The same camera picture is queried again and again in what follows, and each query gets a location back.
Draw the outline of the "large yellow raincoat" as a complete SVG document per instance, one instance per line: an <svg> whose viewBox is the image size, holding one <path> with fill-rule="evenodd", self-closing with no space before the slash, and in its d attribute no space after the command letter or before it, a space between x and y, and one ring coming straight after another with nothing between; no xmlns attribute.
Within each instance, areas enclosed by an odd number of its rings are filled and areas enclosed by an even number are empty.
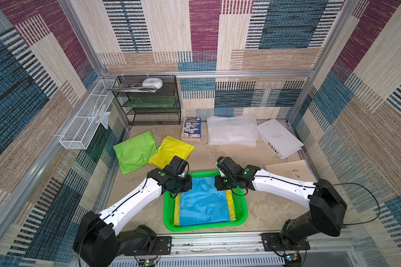
<svg viewBox="0 0 401 267"><path fill-rule="evenodd" d="M174 202L174 225L224 223L236 220L231 191L188 192L178 195Z"/></svg>

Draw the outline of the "green plastic basket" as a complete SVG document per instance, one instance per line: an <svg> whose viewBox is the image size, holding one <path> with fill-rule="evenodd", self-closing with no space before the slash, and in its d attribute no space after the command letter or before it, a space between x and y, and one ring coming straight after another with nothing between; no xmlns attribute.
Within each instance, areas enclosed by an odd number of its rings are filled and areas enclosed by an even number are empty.
<svg viewBox="0 0 401 267"><path fill-rule="evenodd" d="M219 171L206 171L206 172L195 172L192 173L191 176L193 179L195 178L204 178L204 177L214 177L219 175ZM220 227L235 227L243 224L248 218L248 207L246 203L245 196L243 194L243 190L237 188L233 190L229 190L232 193L235 210L236 210L236 220L229 222L218 222L214 224L204 224L204 225L194 225L189 227L176 227L174 225L174 202L175 198L172 198L168 193L165 194L164 197L164 224L168 228L168 230L173 232L181 232L181 231L191 231L191 230L199 230L199 229L208 229L208 228L220 228Z"/></svg>

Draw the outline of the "blue raincoat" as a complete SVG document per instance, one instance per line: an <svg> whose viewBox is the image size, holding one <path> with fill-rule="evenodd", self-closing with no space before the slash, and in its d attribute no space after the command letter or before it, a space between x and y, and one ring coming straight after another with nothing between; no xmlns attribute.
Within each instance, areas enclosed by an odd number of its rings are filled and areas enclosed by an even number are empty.
<svg viewBox="0 0 401 267"><path fill-rule="evenodd" d="M180 194L179 226L231 221L227 193L218 191L214 177L195 178L192 189Z"/></svg>

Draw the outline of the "white translucent raincoat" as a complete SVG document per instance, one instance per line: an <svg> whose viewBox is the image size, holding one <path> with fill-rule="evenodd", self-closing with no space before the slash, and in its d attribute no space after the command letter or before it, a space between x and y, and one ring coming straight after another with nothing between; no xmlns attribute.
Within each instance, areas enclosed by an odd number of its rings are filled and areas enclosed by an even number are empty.
<svg viewBox="0 0 401 267"><path fill-rule="evenodd" d="M256 147L259 139L257 120L252 115L207 118L208 144Z"/></svg>

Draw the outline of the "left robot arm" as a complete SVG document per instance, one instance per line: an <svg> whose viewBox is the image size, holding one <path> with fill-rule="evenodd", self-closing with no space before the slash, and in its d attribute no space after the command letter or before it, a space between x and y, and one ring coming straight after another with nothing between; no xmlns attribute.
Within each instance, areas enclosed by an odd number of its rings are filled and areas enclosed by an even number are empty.
<svg viewBox="0 0 401 267"><path fill-rule="evenodd" d="M107 267L116 257L161 254L157 234L146 225L123 231L123 227L150 202L165 193L177 196L192 189L189 163L177 156L163 169L149 171L141 184L112 206L89 211L80 222L73 244L78 263Z"/></svg>

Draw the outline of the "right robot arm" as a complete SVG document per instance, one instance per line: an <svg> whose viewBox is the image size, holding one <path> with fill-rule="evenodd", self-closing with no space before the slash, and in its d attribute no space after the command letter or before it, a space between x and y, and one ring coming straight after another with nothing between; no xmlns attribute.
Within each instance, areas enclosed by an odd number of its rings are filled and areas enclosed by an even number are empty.
<svg viewBox="0 0 401 267"><path fill-rule="evenodd" d="M285 221L277 236L279 248L293 250L307 237L317 233L331 237L340 235L347 204L329 181L299 181L270 173L258 166L243 168L230 157L218 158L216 166L219 174L215 177L215 187L219 191L240 188L268 192L308 209L298 218Z"/></svg>

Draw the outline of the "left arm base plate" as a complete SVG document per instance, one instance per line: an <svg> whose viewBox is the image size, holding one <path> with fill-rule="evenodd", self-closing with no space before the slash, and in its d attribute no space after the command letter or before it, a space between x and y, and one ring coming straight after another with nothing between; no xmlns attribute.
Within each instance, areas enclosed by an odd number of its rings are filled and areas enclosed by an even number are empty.
<svg viewBox="0 0 401 267"><path fill-rule="evenodd" d="M143 253L145 255L169 255L172 247L171 236L157 236L147 241Z"/></svg>

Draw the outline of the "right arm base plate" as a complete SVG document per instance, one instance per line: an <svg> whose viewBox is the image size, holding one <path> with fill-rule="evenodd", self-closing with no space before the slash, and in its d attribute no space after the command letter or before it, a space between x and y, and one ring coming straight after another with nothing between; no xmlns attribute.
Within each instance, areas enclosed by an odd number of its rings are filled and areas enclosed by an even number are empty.
<svg viewBox="0 0 401 267"><path fill-rule="evenodd" d="M278 232L261 233L262 244L265 251L296 251L296 250L310 250L308 241L302 240L298 243L289 239L283 239Z"/></svg>

